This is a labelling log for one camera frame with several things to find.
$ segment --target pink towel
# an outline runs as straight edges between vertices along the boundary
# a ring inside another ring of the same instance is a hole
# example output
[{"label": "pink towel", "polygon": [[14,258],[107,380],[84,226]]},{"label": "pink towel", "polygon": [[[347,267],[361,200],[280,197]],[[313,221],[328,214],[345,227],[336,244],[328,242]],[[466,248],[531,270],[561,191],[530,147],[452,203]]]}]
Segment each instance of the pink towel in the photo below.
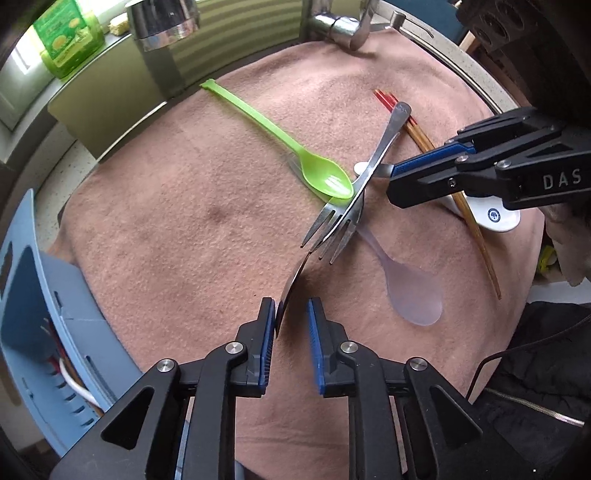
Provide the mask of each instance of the pink towel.
[{"label": "pink towel", "polygon": [[[372,34],[355,54],[328,43],[292,47],[219,83],[350,174],[369,158],[389,117],[374,88],[409,103],[436,145],[491,115],[454,73],[394,31]],[[402,134],[386,161],[418,153]],[[80,266],[142,369],[165,357],[204,357],[256,318],[261,297],[279,299],[322,208],[284,155],[233,106],[199,91],[70,199],[53,253]],[[430,327],[400,318],[378,260],[358,236],[335,265],[311,260],[275,343],[266,396],[237,404],[236,458],[265,479],[348,475],[347,401],[324,400],[314,385],[304,312],[310,296],[322,298],[327,317],[351,339],[384,358],[423,356],[461,392],[476,364],[507,346],[524,307],[539,211],[524,211],[512,232],[485,232],[504,294],[497,301],[464,222],[435,203],[398,209],[385,187],[373,181],[367,188],[364,218],[391,257],[436,274],[443,316]]]}]

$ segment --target green plastic spoon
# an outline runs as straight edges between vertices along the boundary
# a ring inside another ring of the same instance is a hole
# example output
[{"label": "green plastic spoon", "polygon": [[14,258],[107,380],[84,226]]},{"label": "green plastic spoon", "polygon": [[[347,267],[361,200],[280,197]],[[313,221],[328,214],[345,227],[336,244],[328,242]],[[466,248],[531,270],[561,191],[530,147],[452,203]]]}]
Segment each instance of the green plastic spoon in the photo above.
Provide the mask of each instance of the green plastic spoon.
[{"label": "green plastic spoon", "polygon": [[215,80],[209,79],[202,83],[201,87],[225,98],[292,149],[300,159],[302,173],[310,186],[338,199],[348,200],[353,196],[353,185],[349,180],[349,176],[334,161],[307,151],[276,124],[240,100],[236,95],[219,86]]}]

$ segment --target red chopstick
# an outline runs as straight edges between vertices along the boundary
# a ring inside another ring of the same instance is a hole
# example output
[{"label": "red chopstick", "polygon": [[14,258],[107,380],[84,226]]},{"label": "red chopstick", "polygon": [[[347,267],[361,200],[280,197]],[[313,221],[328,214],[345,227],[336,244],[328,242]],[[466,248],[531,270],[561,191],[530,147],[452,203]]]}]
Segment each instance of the red chopstick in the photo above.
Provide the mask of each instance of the red chopstick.
[{"label": "red chopstick", "polygon": [[[374,90],[374,95],[390,111],[392,111],[398,103],[398,99],[392,93],[385,93],[382,90]],[[414,127],[417,125],[417,121],[412,115],[408,117],[408,121]]]}]

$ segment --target black cord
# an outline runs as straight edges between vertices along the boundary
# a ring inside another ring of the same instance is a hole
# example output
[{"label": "black cord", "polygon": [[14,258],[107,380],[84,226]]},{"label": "black cord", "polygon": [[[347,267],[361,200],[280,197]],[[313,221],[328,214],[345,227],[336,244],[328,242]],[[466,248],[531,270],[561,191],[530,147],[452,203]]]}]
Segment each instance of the black cord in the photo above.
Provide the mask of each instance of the black cord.
[{"label": "black cord", "polygon": [[579,321],[578,323],[575,323],[573,326],[570,326],[567,329],[562,330],[561,332],[555,333],[554,335],[550,335],[549,337],[542,338],[542,340],[536,340],[535,342],[526,343],[525,345],[520,345],[520,346],[516,346],[513,348],[509,348],[507,350],[503,350],[502,352],[497,352],[497,353],[494,353],[493,355],[487,356],[482,362],[479,363],[478,368],[476,369],[476,372],[474,373],[474,377],[472,377],[472,383],[470,383],[470,388],[468,388],[468,393],[466,394],[466,398],[468,399],[468,398],[470,398],[470,395],[472,395],[472,391],[474,390],[474,386],[476,385],[476,381],[478,380],[478,377],[480,376],[480,372],[482,371],[482,368],[488,362],[492,362],[493,360],[496,360],[497,358],[504,357],[505,355],[510,355],[510,354],[516,353],[516,352],[522,352],[524,350],[529,350],[531,348],[535,348],[540,345],[544,345],[545,343],[548,343],[552,340],[556,340],[556,339],[572,332],[573,330],[576,330],[577,328],[583,326],[585,323],[588,323],[590,320],[591,320],[591,313],[589,315],[587,315],[583,320]]}]

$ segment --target translucent plastic spoon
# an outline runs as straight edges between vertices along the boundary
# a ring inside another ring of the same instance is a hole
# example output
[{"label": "translucent plastic spoon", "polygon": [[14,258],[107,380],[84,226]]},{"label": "translucent plastic spoon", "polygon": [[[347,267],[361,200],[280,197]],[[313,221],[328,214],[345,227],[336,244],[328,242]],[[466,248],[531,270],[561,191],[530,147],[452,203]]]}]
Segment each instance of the translucent plastic spoon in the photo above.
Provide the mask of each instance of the translucent plastic spoon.
[{"label": "translucent plastic spoon", "polygon": [[392,308],[415,325],[432,325],[443,311],[443,292],[434,275],[392,260],[365,225],[357,231],[372,248],[386,275]]},{"label": "translucent plastic spoon", "polygon": [[292,149],[300,159],[302,173],[310,186],[338,199],[348,200],[353,196],[353,185],[349,176],[335,162],[306,150],[276,124],[240,100],[236,95],[219,86],[214,80],[209,79],[202,83],[201,87],[225,98]]}]

